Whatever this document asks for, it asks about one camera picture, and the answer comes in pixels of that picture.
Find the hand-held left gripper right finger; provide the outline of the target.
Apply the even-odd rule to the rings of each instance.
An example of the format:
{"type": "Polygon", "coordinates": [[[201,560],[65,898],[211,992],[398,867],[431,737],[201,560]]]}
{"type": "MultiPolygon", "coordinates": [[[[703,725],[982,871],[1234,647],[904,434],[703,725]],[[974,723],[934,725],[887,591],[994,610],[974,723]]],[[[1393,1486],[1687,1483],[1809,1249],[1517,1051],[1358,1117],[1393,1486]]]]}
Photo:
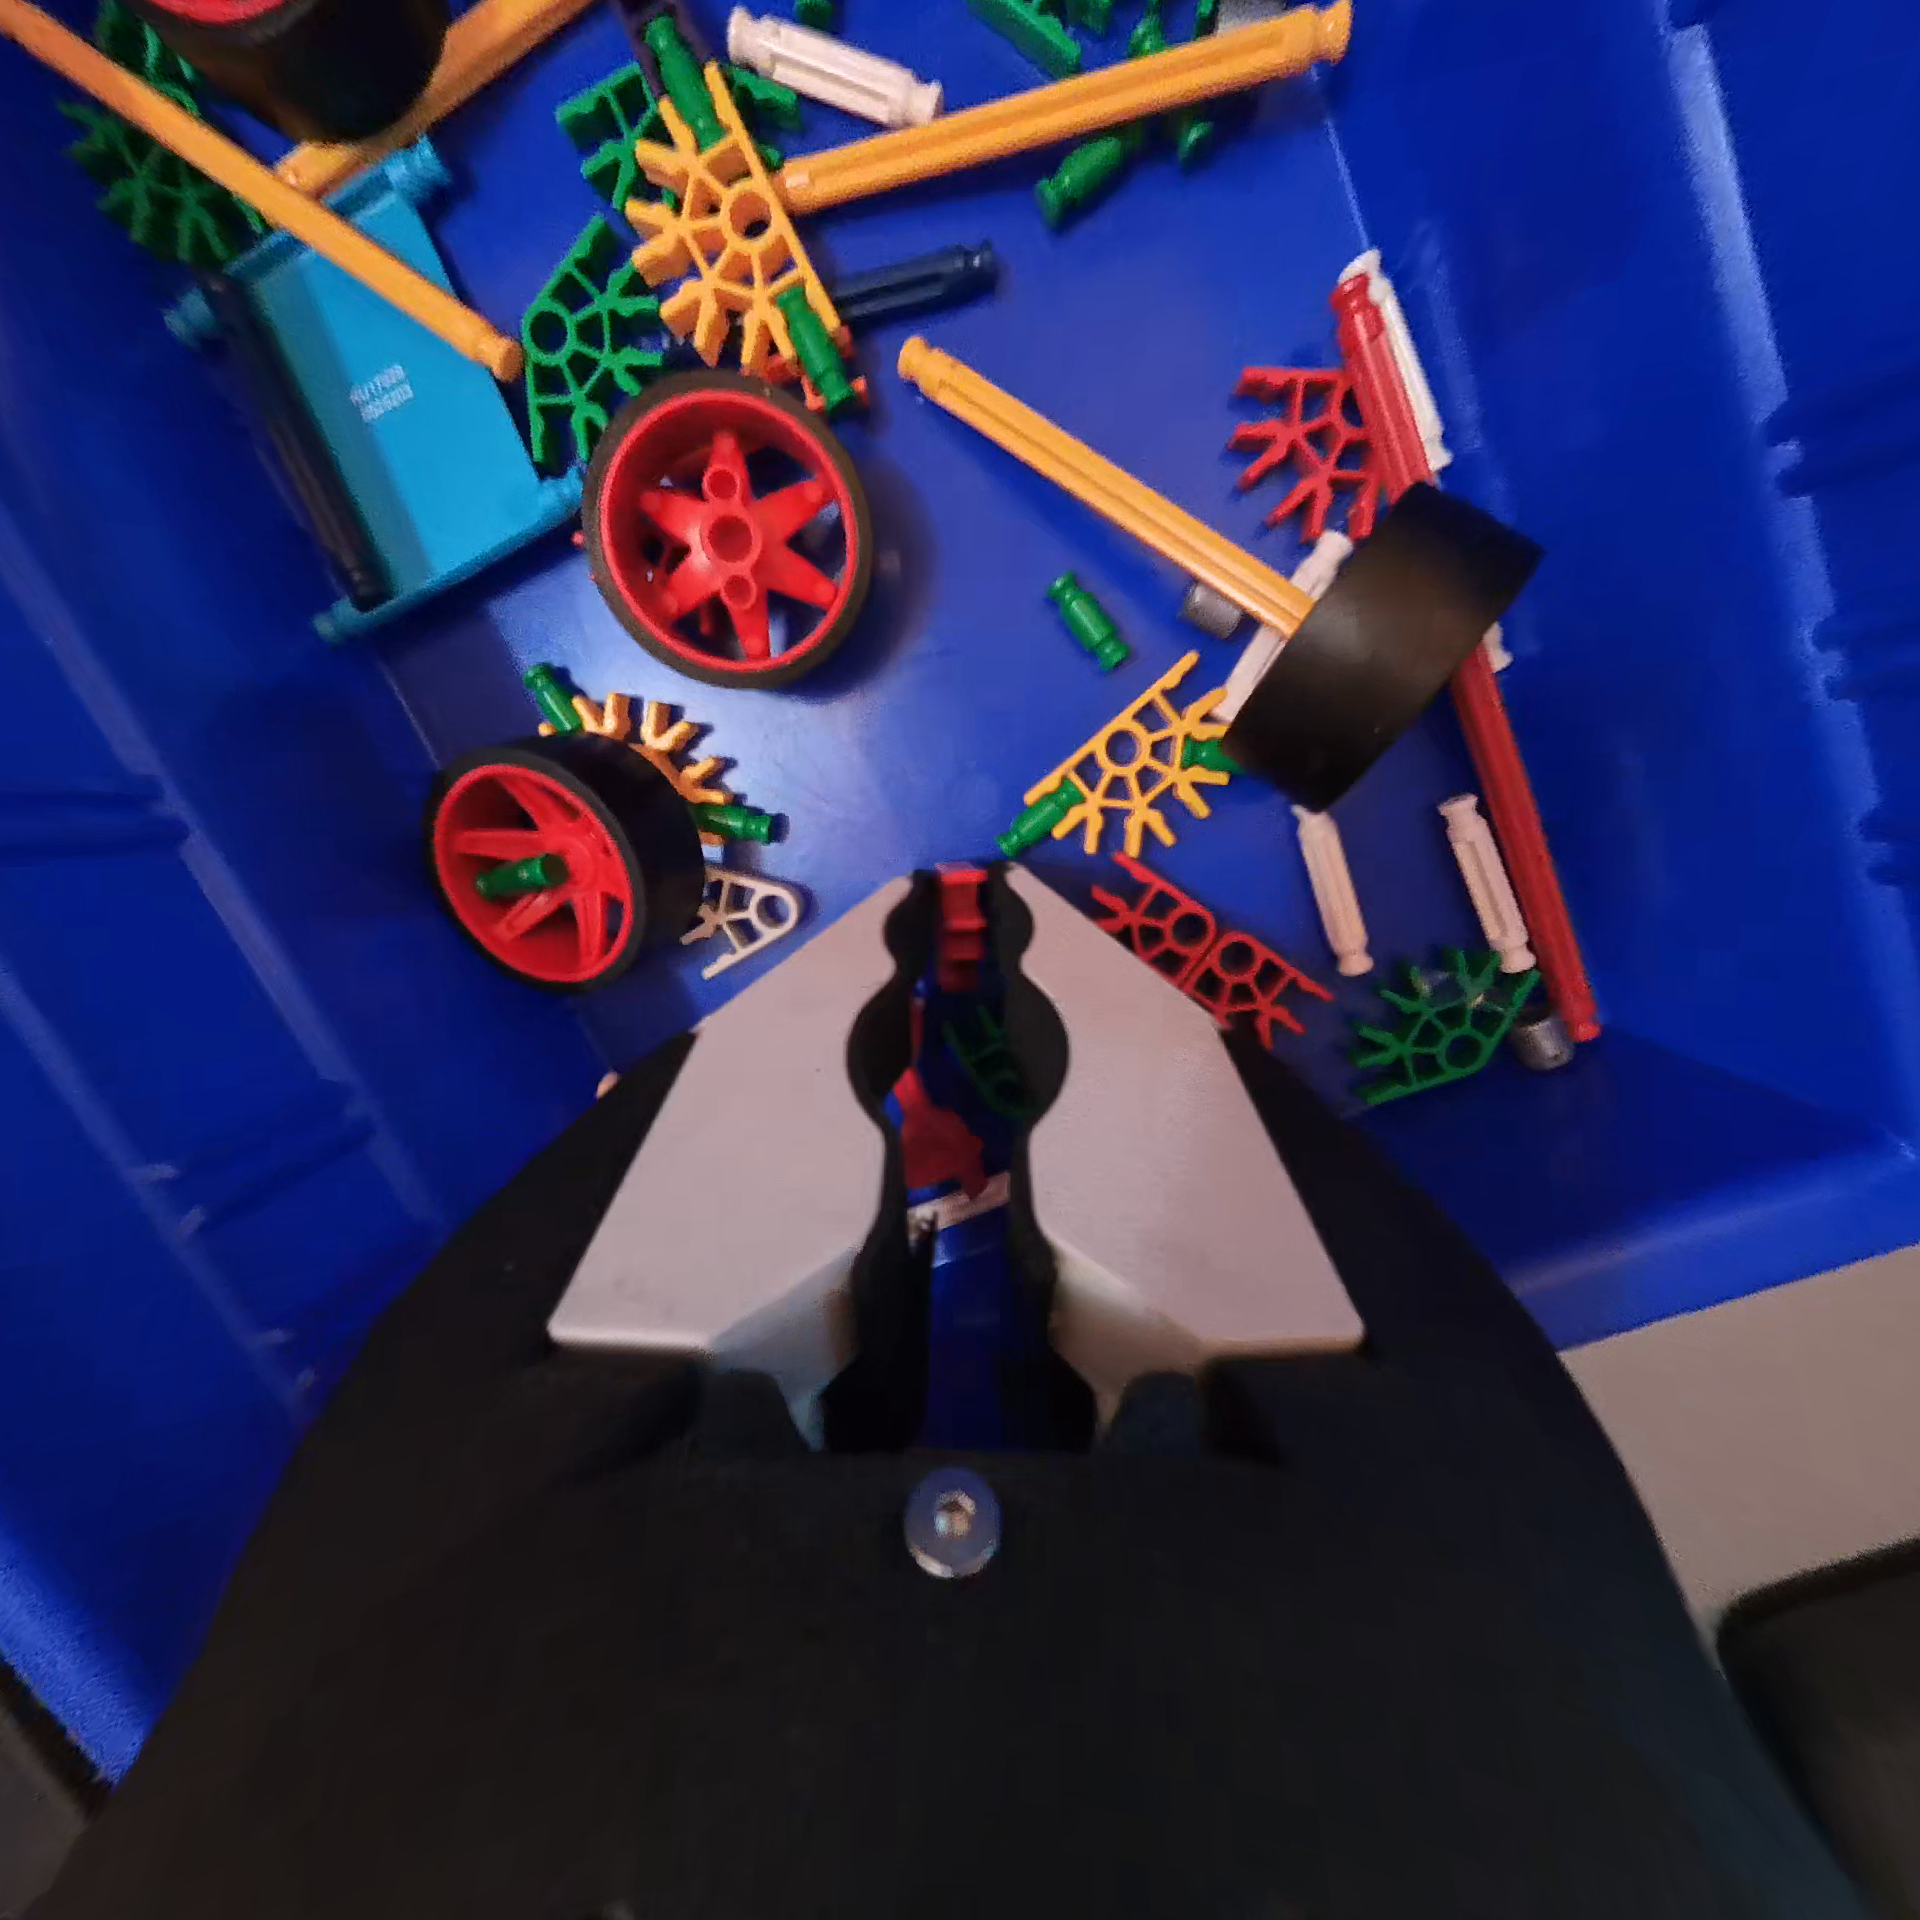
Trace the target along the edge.
{"type": "Polygon", "coordinates": [[[1007,1231],[1024,1440],[1089,1450],[1146,1379],[1358,1359],[1361,1311],[1227,1037],[1034,871],[990,880],[1032,1099],[1007,1231]]]}

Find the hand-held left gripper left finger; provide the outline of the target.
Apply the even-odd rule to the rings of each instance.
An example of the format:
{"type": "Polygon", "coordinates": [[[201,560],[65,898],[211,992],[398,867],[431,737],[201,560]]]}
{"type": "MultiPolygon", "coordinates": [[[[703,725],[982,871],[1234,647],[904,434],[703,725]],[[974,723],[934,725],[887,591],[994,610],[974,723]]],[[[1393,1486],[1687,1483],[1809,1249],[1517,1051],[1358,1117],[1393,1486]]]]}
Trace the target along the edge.
{"type": "Polygon", "coordinates": [[[941,921],[887,880],[690,1037],[547,1322],[584,1354],[768,1377],[838,1450],[909,1446],[929,1400],[929,1263],[887,1112],[941,921]]]}

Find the red toy fan connector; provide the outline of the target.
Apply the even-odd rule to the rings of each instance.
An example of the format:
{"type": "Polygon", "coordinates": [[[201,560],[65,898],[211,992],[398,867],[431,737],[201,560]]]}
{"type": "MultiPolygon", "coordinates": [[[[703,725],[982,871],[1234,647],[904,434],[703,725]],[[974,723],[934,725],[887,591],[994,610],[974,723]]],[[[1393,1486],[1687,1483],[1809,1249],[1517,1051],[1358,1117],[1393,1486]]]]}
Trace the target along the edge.
{"type": "Polygon", "coordinates": [[[1283,483],[1264,528],[1293,526],[1303,545],[1326,533],[1365,543],[1386,503],[1381,462],[1354,376],[1345,368],[1245,368],[1234,398],[1264,408],[1234,426],[1227,451],[1246,458],[1237,493],[1283,483]]]}
{"type": "Polygon", "coordinates": [[[1246,1029],[1275,1049],[1283,1037],[1301,1039],[1294,1002],[1333,1005],[1333,992],[1283,954],[1245,930],[1224,930],[1190,966],[1183,992],[1224,1029],[1246,1029]]]}
{"type": "Polygon", "coordinates": [[[979,1198],[987,1184],[986,1147],[974,1129],[929,1094],[921,1070],[906,1069],[887,1095],[896,1125],[909,1198],[979,1198]]]}
{"type": "Polygon", "coordinates": [[[934,877],[937,885],[935,986],[950,998],[977,992],[993,955],[993,869],[946,859],[934,877]]]}
{"type": "Polygon", "coordinates": [[[1187,991],[1217,946],[1215,915],[1133,855],[1113,854],[1112,865],[1135,891],[1120,897],[1113,888],[1095,885],[1093,925],[1170,986],[1187,991]]]}

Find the tagged blue plastic bin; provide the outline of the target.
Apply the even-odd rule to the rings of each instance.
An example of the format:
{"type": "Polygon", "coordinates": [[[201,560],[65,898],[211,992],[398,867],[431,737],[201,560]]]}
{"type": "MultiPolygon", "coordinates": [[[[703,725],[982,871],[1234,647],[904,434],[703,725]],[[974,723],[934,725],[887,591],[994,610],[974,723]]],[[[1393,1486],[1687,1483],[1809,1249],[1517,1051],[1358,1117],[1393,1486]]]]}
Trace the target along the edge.
{"type": "MultiPolygon", "coordinates": [[[[521,670],[685,704],[832,921],[993,850],[1193,645],[1138,546],[859,351],[877,608],[827,691],[703,691],[570,536],[334,645],[333,584],[174,286],[6,48],[6,1663],[122,1774],[377,1311],[624,1063],[758,978],[525,991],[443,919],[434,761],[521,670]],[[1070,569],[1129,647],[1049,621],[1070,569]]],[[[863,272],[993,242],[934,343],[1289,566],[1242,368],[1381,249],[1455,451],[1544,545],[1504,699],[1601,1040],[1378,1137],[1562,1347],[1915,1241],[1915,6],[1357,6],[1051,234],[1048,159],[808,217],[863,272]]]]}

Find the green fan toy connector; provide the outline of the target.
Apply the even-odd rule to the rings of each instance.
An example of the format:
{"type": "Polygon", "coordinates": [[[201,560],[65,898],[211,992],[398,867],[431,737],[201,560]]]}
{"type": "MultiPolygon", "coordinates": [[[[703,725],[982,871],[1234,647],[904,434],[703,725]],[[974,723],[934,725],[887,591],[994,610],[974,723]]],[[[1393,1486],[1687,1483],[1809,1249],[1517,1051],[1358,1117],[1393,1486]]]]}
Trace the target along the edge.
{"type": "Polygon", "coordinates": [[[1381,1110],[1478,1078],[1544,986],[1493,949],[1433,949],[1377,986],[1377,1008],[1351,1029],[1351,1091],[1381,1110]]]}
{"type": "MultiPolygon", "coordinates": [[[[750,133],[803,133],[801,97],[745,66],[722,63],[728,91],[750,133]]],[[[559,125],[584,159],[584,179],[599,201],[623,214],[648,181],[633,159],[641,139],[665,139],[659,91],[641,63],[630,63],[607,81],[559,107],[559,125]]]]}
{"type": "Polygon", "coordinates": [[[659,299],[608,216],[591,217],[520,325],[536,467],[587,465],[617,410],[665,371],[659,299]]]}
{"type": "MultiPolygon", "coordinates": [[[[93,45],[190,117],[203,121],[201,77],[126,6],[102,3],[93,45]]],[[[222,272],[270,237],[257,208],[98,103],[63,103],[81,128],[67,155],[93,179],[98,211],[145,251],[222,272]]]]}
{"type": "Polygon", "coordinates": [[[960,1018],[946,1021],[943,1040],[982,1107],[1011,1122],[1034,1118],[1037,1103],[1024,1070],[990,1005],[977,1002],[960,1018]]]}

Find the white fan toy connector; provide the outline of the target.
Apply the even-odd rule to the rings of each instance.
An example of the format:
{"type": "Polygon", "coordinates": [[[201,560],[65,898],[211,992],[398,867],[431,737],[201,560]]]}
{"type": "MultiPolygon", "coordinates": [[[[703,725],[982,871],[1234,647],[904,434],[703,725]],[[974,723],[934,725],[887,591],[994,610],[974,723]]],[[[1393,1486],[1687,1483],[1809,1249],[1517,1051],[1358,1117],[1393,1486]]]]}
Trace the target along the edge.
{"type": "Polygon", "coordinates": [[[803,927],[806,915],[801,890],[712,862],[697,917],[682,944],[704,952],[703,982],[715,982],[781,946],[803,927]]]}

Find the white short toy rod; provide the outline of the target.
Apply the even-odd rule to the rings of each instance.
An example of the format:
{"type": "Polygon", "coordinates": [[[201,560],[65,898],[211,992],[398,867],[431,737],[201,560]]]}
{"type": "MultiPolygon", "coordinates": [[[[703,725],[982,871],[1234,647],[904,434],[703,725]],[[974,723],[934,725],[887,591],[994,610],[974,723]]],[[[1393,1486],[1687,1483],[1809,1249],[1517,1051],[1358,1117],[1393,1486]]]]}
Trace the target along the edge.
{"type": "Polygon", "coordinates": [[[1361,898],[1338,824],[1328,811],[1293,808],[1312,903],[1335,960],[1335,973],[1357,978],[1377,968],[1361,898]]]}
{"type": "Polygon", "coordinates": [[[1513,880],[1506,874],[1495,830],[1481,816],[1474,793],[1462,793],[1439,806],[1447,825],[1456,869],[1463,878],[1487,946],[1499,973],[1517,976],[1536,969],[1536,954],[1521,910],[1513,880]]]}
{"type": "MultiPolygon", "coordinates": [[[[1305,560],[1293,571],[1289,584],[1305,592],[1309,605],[1312,606],[1335,584],[1351,554],[1354,541],[1338,530],[1326,530],[1312,545],[1305,560]]],[[[1287,638],[1275,629],[1261,627],[1256,631],[1242,649],[1225,687],[1219,691],[1219,699],[1209,715],[1215,723],[1227,728],[1234,720],[1248,696],[1280,659],[1286,645],[1287,638]]]]}
{"type": "Polygon", "coordinates": [[[728,16],[728,55],[735,65],[848,112],[878,128],[923,128],[945,111],[937,81],[794,21],[735,8],[728,16]]]}

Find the red toy wheel black tyre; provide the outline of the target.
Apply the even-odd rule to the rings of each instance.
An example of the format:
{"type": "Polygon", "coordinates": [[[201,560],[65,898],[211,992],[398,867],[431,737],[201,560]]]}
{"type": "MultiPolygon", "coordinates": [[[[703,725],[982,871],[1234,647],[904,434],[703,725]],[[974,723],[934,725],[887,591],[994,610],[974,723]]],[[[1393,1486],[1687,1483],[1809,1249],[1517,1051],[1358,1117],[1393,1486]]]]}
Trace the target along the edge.
{"type": "Polygon", "coordinates": [[[592,992],[697,919],[707,867],[673,783],[597,735],[469,753],[427,789],[426,874],[456,929],[499,973],[592,992]]]}
{"type": "Polygon", "coordinates": [[[434,78],[449,3],[133,3],[203,83],[290,139],[371,137],[434,78]]]}
{"type": "Polygon", "coordinates": [[[671,371],[616,411],[584,471],[581,537],[623,631],[714,688],[817,678],[873,587],[873,510],[841,441],[728,371],[671,371]]]}

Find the yellow fan toy connector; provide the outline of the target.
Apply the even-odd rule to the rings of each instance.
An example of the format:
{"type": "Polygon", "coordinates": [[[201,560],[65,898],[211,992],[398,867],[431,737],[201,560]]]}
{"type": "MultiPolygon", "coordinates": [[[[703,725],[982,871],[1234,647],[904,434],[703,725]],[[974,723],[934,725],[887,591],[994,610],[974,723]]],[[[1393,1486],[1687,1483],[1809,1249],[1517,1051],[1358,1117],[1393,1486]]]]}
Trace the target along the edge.
{"type": "Polygon", "coordinates": [[[1048,840],[1080,834],[1090,855],[1141,857],[1173,848],[1181,822],[1209,819],[1240,766],[1217,714],[1225,691],[1193,688],[1199,666],[1200,655],[1184,651],[1027,789],[1024,808],[1040,815],[1048,840]]]}
{"type": "Polygon", "coordinates": [[[725,783],[729,766],[704,751],[707,728],[682,709],[626,693],[610,693],[603,703],[573,693],[570,704],[584,733],[610,738],[655,766],[689,806],[735,802],[725,783]]]}

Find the red long toy rod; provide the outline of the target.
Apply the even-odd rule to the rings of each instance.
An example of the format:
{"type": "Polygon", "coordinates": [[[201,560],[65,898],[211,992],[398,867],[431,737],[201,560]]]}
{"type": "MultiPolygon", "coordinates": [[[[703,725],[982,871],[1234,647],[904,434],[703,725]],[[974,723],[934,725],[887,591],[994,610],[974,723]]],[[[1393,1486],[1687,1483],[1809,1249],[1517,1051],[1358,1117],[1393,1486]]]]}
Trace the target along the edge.
{"type": "MultiPolygon", "coordinates": [[[[1361,415],[1384,471],[1386,502],[1399,502],[1413,488],[1435,489],[1424,445],[1387,349],[1386,325],[1368,293],[1368,281],[1341,274],[1333,298],[1335,336],[1351,373],[1361,415]]],[[[1506,874],[1542,966],[1553,1008],[1567,1021],[1575,1042],[1601,1037],[1593,986],[1553,865],[1544,819],[1531,793],[1521,743],[1504,709],[1488,638],[1451,679],[1456,720],[1479,776],[1479,799],[1495,830],[1506,874]]]]}

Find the group of green toy rods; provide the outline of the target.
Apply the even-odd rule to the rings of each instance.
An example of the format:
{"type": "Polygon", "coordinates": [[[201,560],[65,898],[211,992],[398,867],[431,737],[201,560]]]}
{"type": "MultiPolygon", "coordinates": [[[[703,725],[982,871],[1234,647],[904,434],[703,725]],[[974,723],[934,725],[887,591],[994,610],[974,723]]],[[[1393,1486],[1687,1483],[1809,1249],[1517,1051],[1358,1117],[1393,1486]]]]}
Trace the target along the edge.
{"type": "MultiPolygon", "coordinates": [[[[693,89],[695,91],[704,89],[704,81],[697,81],[693,89]]],[[[728,373],[745,376],[742,371],[742,367],[737,367],[737,368],[703,367],[703,357],[693,351],[690,343],[675,343],[673,353],[665,357],[665,367],[667,367],[665,373],[671,373],[671,371],[728,371],[728,373]]],[[[841,408],[838,408],[830,415],[822,415],[822,411],[817,411],[808,406],[808,398],[806,398],[801,384],[797,384],[797,383],[791,383],[791,384],[768,383],[768,384],[773,384],[775,390],[787,393],[791,400],[803,402],[830,430],[834,426],[834,421],[830,421],[830,417],[841,417],[840,423],[843,426],[851,418],[847,415],[847,410],[857,411],[864,406],[864,398],[851,393],[848,400],[841,408]]],[[[585,481],[585,467],[587,465],[581,465],[581,469],[577,474],[581,481],[585,481]]],[[[881,560],[899,560],[901,558],[901,557],[882,557],[881,554],[882,528],[881,528],[881,521],[877,518],[873,503],[872,503],[872,523],[873,523],[873,537],[877,537],[877,566],[873,566],[873,577],[872,577],[872,597],[870,597],[870,605],[867,605],[864,614],[873,610],[878,606],[878,602],[873,602],[873,594],[877,594],[878,584],[881,584],[881,560]]],[[[1129,647],[1122,641],[1120,631],[1117,629],[1113,615],[1105,608],[1105,605],[1101,605],[1101,599],[1093,594],[1093,591],[1086,584],[1081,584],[1070,569],[1061,571],[1058,578],[1048,584],[1046,597],[1048,597],[1048,606],[1049,606],[1048,618],[1055,623],[1055,629],[1058,629],[1061,634],[1069,634],[1073,638],[1073,642],[1080,647],[1080,655],[1086,657],[1093,666],[1097,666],[1097,670],[1103,675],[1120,673],[1127,666],[1133,655],[1129,655],[1129,647]]],[[[824,667],[824,673],[818,673],[813,679],[806,679],[803,683],[799,683],[794,688],[785,688],[785,691],[720,688],[720,691],[752,696],[755,699],[781,698],[790,706],[794,706],[797,714],[799,714],[801,709],[797,706],[797,699],[794,699],[797,688],[808,693],[809,698],[817,691],[825,693],[827,691],[827,679],[830,679],[827,667],[832,667],[841,659],[848,659],[851,642],[854,641],[848,638],[847,645],[841,647],[841,651],[824,667]]],[[[665,673],[682,675],[682,673],[675,673],[675,670],[662,666],[659,661],[655,661],[655,664],[665,673]]],[[[974,834],[974,841],[977,841],[977,848],[974,848],[974,843],[968,843],[968,857],[962,857],[962,862],[977,862],[977,865],[983,865],[983,867],[987,867],[987,859],[993,859],[1000,867],[1003,859],[1034,857],[1037,848],[1051,848],[1051,847],[1063,847],[1065,843],[1065,841],[1049,841],[1043,834],[1040,815],[1037,809],[1027,809],[1024,802],[1021,802],[1021,809],[1015,815],[1015,824],[1009,825],[1007,833],[1001,833],[993,841],[993,854],[990,854],[990,843],[986,840],[982,840],[979,834],[974,834]]]]}

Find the yellow long toy rod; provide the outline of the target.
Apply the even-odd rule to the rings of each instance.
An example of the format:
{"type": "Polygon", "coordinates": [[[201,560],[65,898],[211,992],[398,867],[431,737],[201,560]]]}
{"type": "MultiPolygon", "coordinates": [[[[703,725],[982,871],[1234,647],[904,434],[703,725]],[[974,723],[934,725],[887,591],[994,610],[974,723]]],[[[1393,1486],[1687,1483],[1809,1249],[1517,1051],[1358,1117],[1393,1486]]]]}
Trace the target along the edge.
{"type": "Polygon", "coordinates": [[[115,65],[51,14],[26,3],[6,3],[3,35],[208,181],[234,193],[275,229],[290,234],[456,353],[487,368],[496,383],[521,376],[525,355],[517,339],[499,331],[438,281],[375,245],[323,201],[278,179],[227,136],[115,65]]]}
{"type": "Polygon", "coordinates": [[[1351,6],[1296,8],[1254,27],[946,112],[921,128],[799,155],[773,177],[775,198],[785,211],[806,216],[960,177],[1146,117],[1296,81],[1318,65],[1341,63],[1351,37],[1351,6]]]}
{"type": "Polygon", "coordinates": [[[951,353],[917,334],[904,343],[896,371],[921,398],[1257,624],[1283,635],[1294,635],[1305,624],[1312,597],[1293,578],[1118,469],[951,353]]]}

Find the light blue toy panel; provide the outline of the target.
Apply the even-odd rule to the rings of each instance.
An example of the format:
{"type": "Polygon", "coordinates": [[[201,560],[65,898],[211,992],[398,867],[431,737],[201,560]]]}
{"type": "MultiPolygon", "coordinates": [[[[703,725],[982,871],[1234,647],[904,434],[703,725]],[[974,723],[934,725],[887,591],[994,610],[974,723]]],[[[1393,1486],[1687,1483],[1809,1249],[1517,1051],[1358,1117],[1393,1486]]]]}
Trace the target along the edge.
{"type": "Polygon", "coordinates": [[[278,232],[165,315],[222,353],[342,586],[317,615],[358,641],[464,586],[581,510],[542,477],[501,384],[330,259],[278,232]]]}

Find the white long toy rod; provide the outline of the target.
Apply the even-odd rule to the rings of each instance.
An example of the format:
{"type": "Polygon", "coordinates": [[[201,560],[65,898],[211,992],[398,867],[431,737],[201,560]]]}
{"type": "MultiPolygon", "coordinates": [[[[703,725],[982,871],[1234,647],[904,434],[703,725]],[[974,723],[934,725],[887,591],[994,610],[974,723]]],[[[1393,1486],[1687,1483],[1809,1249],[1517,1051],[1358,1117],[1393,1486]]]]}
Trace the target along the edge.
{"type": "Polygon", "coordinates": [[[1424,371],[1424,362],[1407,322],[1399,290],[1393,278],[1386,272],[1381,249],[1370,247],[1368,251],[1358,255],[1351,263],[1351,272],[1368,281],[1368,295],[1371,298],[1384,320],[1387,349],[1399,373],[1399,384],[1405,386],[1413,423],[1417,426],[1424,445],[1430,477],[1433,483],[1439,483],[1446,469],[1451,467],[1455,451],[1447,441],[1446,418],[1439,410],[1433,386],[1424,371]]]}

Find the dark blue toy rod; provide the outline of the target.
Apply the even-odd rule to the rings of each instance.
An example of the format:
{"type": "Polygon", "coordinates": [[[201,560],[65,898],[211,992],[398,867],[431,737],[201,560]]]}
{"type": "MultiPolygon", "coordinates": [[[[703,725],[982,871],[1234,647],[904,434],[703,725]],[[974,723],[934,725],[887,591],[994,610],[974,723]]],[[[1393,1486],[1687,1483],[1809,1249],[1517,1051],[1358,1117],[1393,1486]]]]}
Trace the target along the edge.
{"type": "Polygon", "coordinates": [[[848,327],[872,329],[986,298],[997,290],[1000,274],[1000,256],[990,242],[943,247],[840,279],[832,303],[848,327]]]}

